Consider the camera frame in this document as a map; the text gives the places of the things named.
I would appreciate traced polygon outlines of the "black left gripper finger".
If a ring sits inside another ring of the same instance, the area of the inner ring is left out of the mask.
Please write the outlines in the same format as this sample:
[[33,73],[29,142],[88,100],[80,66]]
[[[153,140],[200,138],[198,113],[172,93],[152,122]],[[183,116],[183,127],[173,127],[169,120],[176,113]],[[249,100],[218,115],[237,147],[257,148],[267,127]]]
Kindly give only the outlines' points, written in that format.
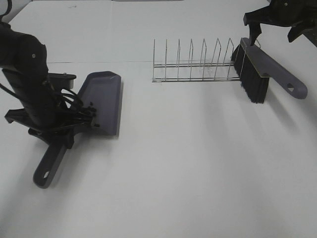
[[74,144],[74,132],[73,131],[58,131],[49,132],[45,134],[45,140],[48,144],[61,144],[67,149],[71,149]]
[[28,124],[30,122],[29,115],[25,109],[9,110],[4,118],[8,123]]

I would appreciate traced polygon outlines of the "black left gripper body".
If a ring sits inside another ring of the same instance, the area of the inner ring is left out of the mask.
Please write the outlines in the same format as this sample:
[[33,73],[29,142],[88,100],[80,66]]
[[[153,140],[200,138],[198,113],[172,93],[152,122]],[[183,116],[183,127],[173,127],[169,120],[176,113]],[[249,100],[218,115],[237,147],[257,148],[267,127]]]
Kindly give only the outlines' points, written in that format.
[[0,25],[0,68],[30,122],[22,124],[37,135],[82,126],[82,101],[71,89],[55,90],[48,77],[47,49],[36,37]]

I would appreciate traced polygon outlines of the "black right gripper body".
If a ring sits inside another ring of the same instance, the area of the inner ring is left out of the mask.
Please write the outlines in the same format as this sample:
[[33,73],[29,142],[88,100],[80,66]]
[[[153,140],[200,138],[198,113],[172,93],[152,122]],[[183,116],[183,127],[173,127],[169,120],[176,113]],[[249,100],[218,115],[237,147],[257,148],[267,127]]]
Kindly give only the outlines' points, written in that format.
[[252,23],[275,26],[295,26],[317,17],[315,0],[272,0],[269,5],[246,12],[245,25]]

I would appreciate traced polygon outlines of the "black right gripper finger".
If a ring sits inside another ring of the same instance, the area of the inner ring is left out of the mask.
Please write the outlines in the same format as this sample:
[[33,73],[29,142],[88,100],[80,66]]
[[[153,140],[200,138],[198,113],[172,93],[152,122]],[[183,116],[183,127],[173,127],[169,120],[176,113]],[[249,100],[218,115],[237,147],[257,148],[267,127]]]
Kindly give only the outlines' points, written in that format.
[[250,46],[253,46],[257,40],[257,37],[262,33],[261,25],[259,23],[249,24],[249,41]]
[[305,21],[296,26],[292,26],[288,33],[288,42],[294,42],[299,36],[303,35],[306,32],[309,32],[313,29],[312,21]]

